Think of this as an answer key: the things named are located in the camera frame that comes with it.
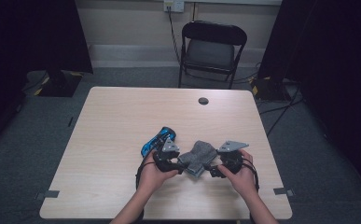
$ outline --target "table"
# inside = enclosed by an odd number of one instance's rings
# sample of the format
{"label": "table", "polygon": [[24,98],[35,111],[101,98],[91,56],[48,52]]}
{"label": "table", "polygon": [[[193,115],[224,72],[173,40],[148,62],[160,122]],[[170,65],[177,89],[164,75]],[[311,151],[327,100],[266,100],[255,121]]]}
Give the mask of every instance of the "table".
{"label": "table", "polygon": [[[207,105],[199,99],[209,100]],[[259,194],[276,218],[292,211],[251,92],[94,87],[82,108],[46,198],[42,218],[113,218],[135,192],[141,147],[172,128],[180,153],[198,140],[219,148],[226,140],[250,144]],[[216,158],[213,163],[220,163]],[[248,219],[243,199],[225,178],[184,172],[166,181],[145,207],[145,219]]]}

